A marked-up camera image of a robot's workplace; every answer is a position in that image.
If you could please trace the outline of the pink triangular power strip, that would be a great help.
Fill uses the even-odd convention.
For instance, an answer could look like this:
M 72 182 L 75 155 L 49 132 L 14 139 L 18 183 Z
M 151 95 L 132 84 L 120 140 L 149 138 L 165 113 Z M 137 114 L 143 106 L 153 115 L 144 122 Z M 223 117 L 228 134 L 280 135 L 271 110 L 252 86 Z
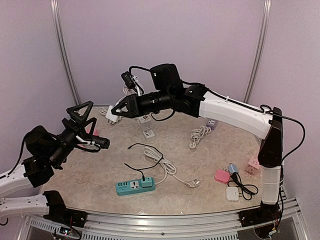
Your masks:
M 93 126 L 93 124 L 86 126 L 85 132 L 86 132 L 86 135 L 88 135 L 88 136 L 98 136 L 99 135 L 98 130 L 96 129 L 95 126 Z

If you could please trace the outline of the small white cube charger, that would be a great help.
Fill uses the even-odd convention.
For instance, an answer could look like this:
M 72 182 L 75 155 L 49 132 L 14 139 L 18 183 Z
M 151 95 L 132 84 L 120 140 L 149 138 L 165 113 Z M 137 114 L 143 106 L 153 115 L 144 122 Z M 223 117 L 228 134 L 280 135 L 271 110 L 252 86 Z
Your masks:
M 113 105 L 109 105 L 105 114 L 105 118 L 108 120 L 108 123 L 110 123 L 111 125 L 116 124 L 120 120 L 120 116 L 114 115 L 112 113 L 113 108 L 114 108 Z

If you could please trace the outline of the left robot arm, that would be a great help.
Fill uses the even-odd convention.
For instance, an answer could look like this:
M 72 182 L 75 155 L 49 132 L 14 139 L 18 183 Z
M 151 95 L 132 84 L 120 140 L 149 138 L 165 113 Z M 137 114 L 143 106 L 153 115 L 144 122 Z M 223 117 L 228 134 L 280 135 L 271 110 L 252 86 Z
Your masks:
M 27 149 L 31 156 L 18 159 L 14 167 L 0 177 L 1 220 L 7 223 L 10 217 L 39 215 L 58 223 L 76 223 L 77 226 L 84 223 L 87 214 L 67 208 L 56 190 L 27 197 L 9 196 L 46 184 L 55 170 L 62 170 L 62 164 L 75 149 L 87 153 L 108 149 L 110 141 L 94 135 L 97 119 L 89 118 L 93 104 L 89 100 L 67 108 L 69 118 L 62 120 L 64 130 L 58 135 L 38 125 L 23 137 L 20 149 Z

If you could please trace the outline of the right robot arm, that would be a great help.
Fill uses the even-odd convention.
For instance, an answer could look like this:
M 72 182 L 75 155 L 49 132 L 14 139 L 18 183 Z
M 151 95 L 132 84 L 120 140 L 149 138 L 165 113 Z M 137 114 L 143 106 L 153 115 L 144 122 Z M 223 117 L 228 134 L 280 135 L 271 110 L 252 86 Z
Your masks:
M 112 114 L 138 118 L 171 109 L 173 112 L 206 119 L 215 119 L 245 130 L 261 139 L 258 162 L 262 167 L 262 200 L 256 218 L 266 222 L 275 212 L 282 180 L 283 120 L 292 121 L 305 131 L 304 125 L 282 111 L 262 104 L 260 107 L 223 96 L 202 83 L 185 82 L 173 63 L 164 63 L 148 69 L 155 92 L 136 92 L 125 96 L 112 109 Z

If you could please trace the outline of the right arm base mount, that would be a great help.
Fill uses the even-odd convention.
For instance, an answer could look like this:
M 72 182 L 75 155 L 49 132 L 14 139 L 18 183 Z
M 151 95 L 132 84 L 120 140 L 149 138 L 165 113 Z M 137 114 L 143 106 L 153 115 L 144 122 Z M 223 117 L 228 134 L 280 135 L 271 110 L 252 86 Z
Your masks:
M 284 203 L 281 201 L 276 204 L 260 203 L 257 208 L 242 210 L 238 213 L 242 227 L 254 226 L 268 222 L 274 222 L 278 227 L 284 210 Z

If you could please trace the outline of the white cube socket adapter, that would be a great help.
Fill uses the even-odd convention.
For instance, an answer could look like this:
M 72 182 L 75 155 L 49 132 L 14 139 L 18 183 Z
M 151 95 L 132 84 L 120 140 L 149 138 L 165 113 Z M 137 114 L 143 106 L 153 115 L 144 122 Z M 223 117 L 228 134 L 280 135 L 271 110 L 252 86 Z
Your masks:
M 148 131 L 153 128 L 152 119 L 149 115 L 140 116 L 137 118 L 137 123 L 142 131 Z

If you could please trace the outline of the white power strip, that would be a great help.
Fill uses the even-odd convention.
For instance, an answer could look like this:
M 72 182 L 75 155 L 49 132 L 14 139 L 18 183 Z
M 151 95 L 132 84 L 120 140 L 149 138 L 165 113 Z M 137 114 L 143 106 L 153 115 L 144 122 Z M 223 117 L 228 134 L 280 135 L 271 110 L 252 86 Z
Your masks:
M 99 110 L 99 113 L 103 116 L 103 117 L 105 117 L 105 115 L 106 115 L 106 113 L 107 113 L 107 109 L 108 109 L 108 107 L 103 107 L 103 106 L 101 106 L 100 107 L 100 110 Z M 153 141 L 153 140 L 155 140 L 155 138 L 156 138 L 156 135 L 155 135 L 155 133 L 154 133 L 154 131 L 153 131 L 153 128 L 152 129 L 150 129 L 150 130 L 146 130 L 146 131 L 142 131 L 141 130 L 141 132 L 142 132 L 142 134 L 143 134 L 143 137 L 144 137 L 144 139 L 145 139 L 145 141 L 146 142 L 151 142 L 151 141 Z

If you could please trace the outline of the teal power strip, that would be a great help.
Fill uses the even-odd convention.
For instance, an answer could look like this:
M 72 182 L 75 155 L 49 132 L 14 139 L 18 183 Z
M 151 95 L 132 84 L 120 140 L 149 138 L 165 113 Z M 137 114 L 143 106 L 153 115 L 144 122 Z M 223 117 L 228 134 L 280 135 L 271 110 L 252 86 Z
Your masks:
M 156 163 L 156 158 L 160 156 L 160 154 L 149 147 L 144 147 L 143 154 L 150 158 L 151 160 Z M 162 184 L 168 176 L 172 176 L 174 179 L 179 181 L 180 183 L 184 184 L 190 189 L 195 189 L 200 185 L 200 181 L 198 179 L 194 180 L 183 180 L 176 176 L 177 168 L 175 165 L 168 159 L 164 157 L 164 159 L 157 165 L 160 166 L 164 170 L 164 175 L 161 180 L 155 181 L 152 176 L 145 176 L 147 180 L 151 180 L 150 186 L 142 186 L 142 175 L 141 178 L 135 180 L 127 180 L 127 181 L 120 181 L 115 184 L 115 191 L 118 196 L 129 196 L 135 194 L 142 194 L 146 192 L 152 192 L 156 189 L 156 186 Z

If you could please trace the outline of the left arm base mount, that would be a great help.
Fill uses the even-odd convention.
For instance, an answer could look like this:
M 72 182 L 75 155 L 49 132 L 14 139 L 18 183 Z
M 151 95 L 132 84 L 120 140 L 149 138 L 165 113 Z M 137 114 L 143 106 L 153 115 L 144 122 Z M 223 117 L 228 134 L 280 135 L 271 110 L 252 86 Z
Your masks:
M 85 226 L 88 213 L 81 210 L 67 208 L 58 191 L 44 191 L 42 195 L 45 196 L 47 201 L 46 206 L 49 207 L 48 214 L 43 216 L 44 219 L 71 227 L 83 228 Z

